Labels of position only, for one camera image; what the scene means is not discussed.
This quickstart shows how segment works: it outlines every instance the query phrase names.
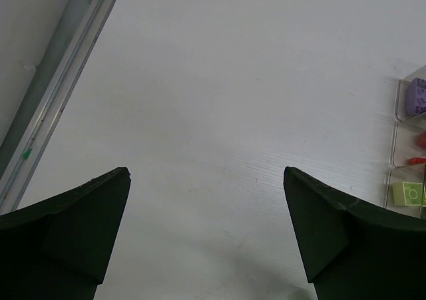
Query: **light green block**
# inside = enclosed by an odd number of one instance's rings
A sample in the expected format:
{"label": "light green block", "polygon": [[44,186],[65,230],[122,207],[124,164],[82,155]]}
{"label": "light green block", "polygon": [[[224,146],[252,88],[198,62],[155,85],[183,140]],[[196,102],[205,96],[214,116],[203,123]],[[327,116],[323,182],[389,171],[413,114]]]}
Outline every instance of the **light green block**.
{"label": "light green block", "polygon": [[426,195],[422,194],[421,182],[398,182],[392,184],[393,202],[396,206],[426,206]]}

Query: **purple object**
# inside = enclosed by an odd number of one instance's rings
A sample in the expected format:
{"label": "purple object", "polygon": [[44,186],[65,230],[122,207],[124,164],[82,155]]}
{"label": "purple object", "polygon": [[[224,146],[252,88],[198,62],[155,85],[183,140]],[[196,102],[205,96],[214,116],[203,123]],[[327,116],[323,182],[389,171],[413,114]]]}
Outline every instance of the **purple object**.
{"label": "purple object", "polygon": [[415,78],[405,93],[405,112],[414,116],[426,112],[426,80]]}

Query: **white table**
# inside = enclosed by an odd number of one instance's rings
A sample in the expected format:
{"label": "white table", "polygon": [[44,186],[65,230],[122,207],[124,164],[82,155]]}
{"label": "white table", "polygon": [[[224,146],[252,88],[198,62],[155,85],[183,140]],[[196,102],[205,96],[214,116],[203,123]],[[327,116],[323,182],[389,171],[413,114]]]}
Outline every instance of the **white table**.
{"label": "white table", "polygon": [[118,0],[21,207],[127,166],[97,299],[314,299],[284,167],[382,204],[396,80],[426,63],[425,12]]}

